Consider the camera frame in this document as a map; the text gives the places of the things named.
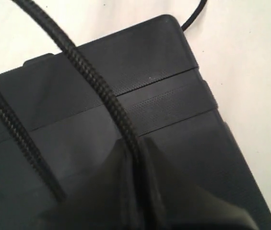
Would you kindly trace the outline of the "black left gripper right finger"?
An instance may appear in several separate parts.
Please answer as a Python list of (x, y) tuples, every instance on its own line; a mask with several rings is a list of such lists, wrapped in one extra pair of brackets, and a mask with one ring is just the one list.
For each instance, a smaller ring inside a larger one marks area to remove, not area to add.
[(251, 230), (243, 208), (201, 188), (177, 169), (151, 138), (142, 140), (146, 168), (157, 196), (156, 211), (171, 230)]

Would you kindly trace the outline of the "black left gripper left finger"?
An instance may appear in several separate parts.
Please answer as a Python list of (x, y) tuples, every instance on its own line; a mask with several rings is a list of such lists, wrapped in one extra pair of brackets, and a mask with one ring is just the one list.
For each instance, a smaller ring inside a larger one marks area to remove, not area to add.
[(42, 213), (38, 230), (138, 230), (131, 154), (122, 139), (91, 178), (66, 201)]

